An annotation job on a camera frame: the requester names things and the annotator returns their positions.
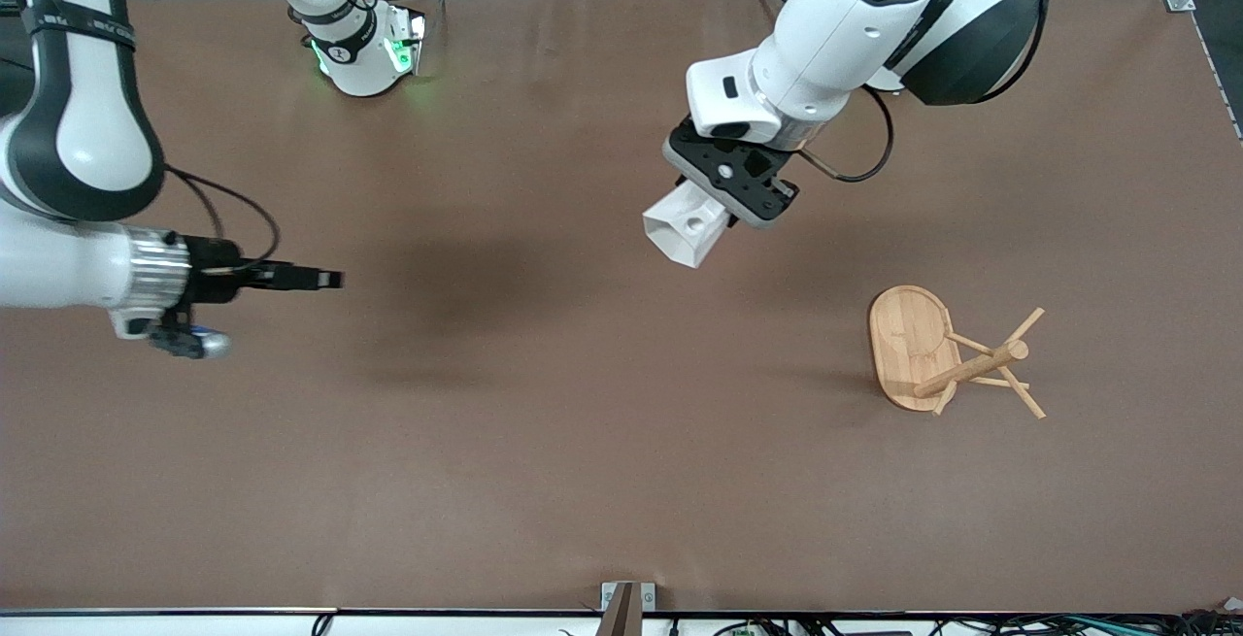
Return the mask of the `white faceted geometric cup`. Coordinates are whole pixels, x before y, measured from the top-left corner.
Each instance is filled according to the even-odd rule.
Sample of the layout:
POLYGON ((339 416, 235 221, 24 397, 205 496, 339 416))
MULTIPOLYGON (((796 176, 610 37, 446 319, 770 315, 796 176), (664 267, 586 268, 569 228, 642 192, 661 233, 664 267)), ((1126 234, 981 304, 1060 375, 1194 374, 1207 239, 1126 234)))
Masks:
POLYGON ((732 215, 723 202, 682 180, 641 215, 645 235, 667 260, 696 270, 718 242, 732 215))

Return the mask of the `wooden cup rack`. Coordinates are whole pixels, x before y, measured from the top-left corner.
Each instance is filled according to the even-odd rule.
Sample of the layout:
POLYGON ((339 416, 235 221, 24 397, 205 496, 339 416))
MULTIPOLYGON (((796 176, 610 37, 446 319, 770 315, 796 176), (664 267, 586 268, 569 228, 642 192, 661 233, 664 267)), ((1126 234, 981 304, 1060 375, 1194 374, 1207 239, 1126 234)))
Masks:
POLYGON ((868 313, 873 366, 884 396, 909 412, 941 416, 963 385, 994 385, 1016 393, 1035 419, 1047 419, 1029 384, 1011 370, 1025 360, 1023 338, 1045 311, 1037 308, 997 347, 955 330, 943 301, 915 284, 878 294, 868 313))

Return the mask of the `brown table cover sheet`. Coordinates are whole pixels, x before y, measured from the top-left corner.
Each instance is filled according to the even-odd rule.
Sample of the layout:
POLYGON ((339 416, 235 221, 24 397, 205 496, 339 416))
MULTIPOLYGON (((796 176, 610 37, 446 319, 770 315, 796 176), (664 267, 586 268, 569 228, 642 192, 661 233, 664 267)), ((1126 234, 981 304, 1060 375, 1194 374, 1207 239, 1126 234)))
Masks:
POLYGON ((998 101, 892 101, 875 179, 803 161, 700 270, 645 237, 695 60, 771 0, 457 0, 351 99, 275 0, 134 2, 174 166, 343 289, 203 308, 229 357, 0 312, 0 609, 1163 611, 1243 597, 1243 145, 1197 22, 1053 0, 998 101), (899 284, 1007 388, 884 396, 899 284))

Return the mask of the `grey metal mounting bracket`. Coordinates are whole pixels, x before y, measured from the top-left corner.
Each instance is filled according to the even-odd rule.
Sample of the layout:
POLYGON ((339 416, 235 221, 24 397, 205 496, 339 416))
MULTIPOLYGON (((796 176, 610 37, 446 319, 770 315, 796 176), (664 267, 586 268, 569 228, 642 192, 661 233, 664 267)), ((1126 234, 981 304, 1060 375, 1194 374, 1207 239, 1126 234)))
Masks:
POLYGON ((658 593, 656 583, 602 583, 600 584, 600 612, 604 612, 609 606, 610 601, 617 593, 622 590, 624 585, 634 585, 631 590, 633 596, 639 600, 643 612, 653 612, 658 610, 658 593))

